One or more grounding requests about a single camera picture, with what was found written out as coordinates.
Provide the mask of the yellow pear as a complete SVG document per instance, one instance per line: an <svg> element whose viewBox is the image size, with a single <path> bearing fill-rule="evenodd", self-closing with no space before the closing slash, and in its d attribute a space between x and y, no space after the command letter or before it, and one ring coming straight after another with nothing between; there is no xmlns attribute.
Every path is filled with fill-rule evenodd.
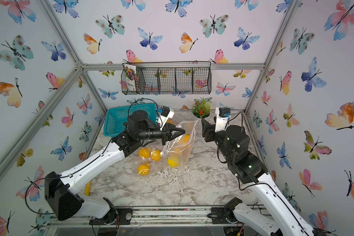
<svg viewBox="0 0 354 236"><path fill-rule="evenodd" d="M189 139L190 139L190 135L189 134L183 135L181 137L181 139L180 139L180 144L181 145L187 144L189 142Z"/></svg>

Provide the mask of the yellow-green pear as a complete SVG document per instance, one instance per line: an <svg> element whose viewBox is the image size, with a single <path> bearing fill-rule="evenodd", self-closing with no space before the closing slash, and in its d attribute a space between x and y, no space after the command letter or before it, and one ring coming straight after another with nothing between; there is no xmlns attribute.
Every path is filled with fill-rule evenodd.
<svg viewBox="0 0 354 236"><path fill-rule="evenodd" d="M177 168L180 166L181 161L178 156L169 156L167 159L168 166L171 168Z"/></svg>

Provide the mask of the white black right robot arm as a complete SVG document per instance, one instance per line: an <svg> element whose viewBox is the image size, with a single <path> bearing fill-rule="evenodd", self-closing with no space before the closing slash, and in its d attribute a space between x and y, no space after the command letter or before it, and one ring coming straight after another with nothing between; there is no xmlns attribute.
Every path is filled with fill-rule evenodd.
<svg viewBox="0 0 354 236"><path fill-rule="evenodd" d="M205 119L201 123L202 137L217 145L217 154L225 158L224 163L241 184L240 189L251 190L271 215L267 218L239 198L233 198L225 205L230 221L239 221L261 236L314 235L314 228L284 197L263 162L249 151L250 137L244 127L230 125L218 130Z"/></svg>

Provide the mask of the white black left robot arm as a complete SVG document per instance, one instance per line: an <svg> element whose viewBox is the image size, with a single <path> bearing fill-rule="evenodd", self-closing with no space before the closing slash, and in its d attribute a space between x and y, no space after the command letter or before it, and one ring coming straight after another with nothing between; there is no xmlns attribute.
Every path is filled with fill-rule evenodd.
<svg viewBox="0 0 354 236"><path fill-rule="evenodd" d="M69 170L45 177L45 200L59 221L74 216L88 216L102 224L118 222L116 207L107 198L96 199L80 194L80 190L111 165L125 159L142 146L144 140L158 140L166 144L185 134L185 130L169 123L151 121L146 111L128 116L125 130L113 137L98 153Z"/></svg>

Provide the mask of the clear zip-top bag with pears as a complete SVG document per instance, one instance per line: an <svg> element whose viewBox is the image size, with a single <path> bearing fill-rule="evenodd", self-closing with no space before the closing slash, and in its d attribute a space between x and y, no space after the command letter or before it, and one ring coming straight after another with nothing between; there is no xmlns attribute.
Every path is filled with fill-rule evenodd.
<svg viewBox="0 0 354 236"><path fill-rule="evenodd" d="M161 152L161 156L165 158L166 161L169 156L178 156L180 158L181 164L177 168L182 169L187 166L195 143L197 123L198 120L180 122L177 125L177 128L185 129L185 134L190 135L189 142L187 144L181 145L180 139L182 136L180 136L172 141L167 142L163 148L163 151Z"/></svg>

